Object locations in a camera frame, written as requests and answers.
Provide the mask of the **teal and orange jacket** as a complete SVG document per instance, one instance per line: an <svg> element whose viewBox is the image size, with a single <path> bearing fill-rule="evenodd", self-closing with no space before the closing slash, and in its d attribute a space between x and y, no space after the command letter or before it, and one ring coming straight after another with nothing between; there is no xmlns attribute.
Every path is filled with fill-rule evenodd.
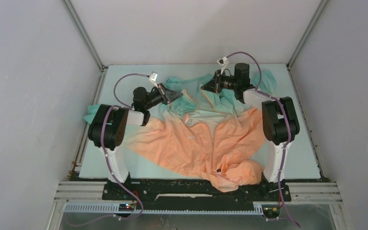
<svg viewBox="0 0 368 230"><path fill-rule="evenodd" d="M165 85L182 96L161 105L161 119L151 117L144 125L129 116L122 144L115 148L107 147L100 134L98 147L109 180L127 180L127 148L174 173L208 180L221 192L260 183L264 166L252 156L265 143L261 108L242 104L229 90L215 94L197 89L188 94L177 78Z"/></svg>

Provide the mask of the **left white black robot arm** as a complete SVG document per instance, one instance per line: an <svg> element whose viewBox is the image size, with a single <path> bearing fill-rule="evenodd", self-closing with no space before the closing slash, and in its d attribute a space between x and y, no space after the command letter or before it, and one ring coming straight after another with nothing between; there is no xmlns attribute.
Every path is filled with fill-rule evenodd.
<svg viewBox="0 0 368 230"><path fill-rule="evenodd" d="M150 119L150 109L159 104L170 104L184 94L157 84L148 92L144 87L133 91L133 107L101 104L90 123L88 138L102 152L108 171L108 179L117 183L114 194L120 199L132 195L132 186L125 182L129 172L123 159L120 145L125 139L127 126L146 126Z"/></svg>

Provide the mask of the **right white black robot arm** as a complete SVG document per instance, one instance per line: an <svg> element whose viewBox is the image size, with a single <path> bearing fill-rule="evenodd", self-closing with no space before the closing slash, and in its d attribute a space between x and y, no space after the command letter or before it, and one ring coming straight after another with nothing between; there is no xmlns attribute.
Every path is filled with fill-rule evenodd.
<svg viewBox="0 0 368 230"><path fill-rule="evenodd" d="M292 98L276 98L263 92L250 79L250 66L237 63L231 75L225 73L225 66L215 71L210 81L201 86L202 90L220 93L232 90L235 98L262 112L263 132L269 142L269 154L263 175L267 183L260 186L260 196L265 200L274 199L285 178L284 168L289 147L300 131L299 121Z"/></svg>

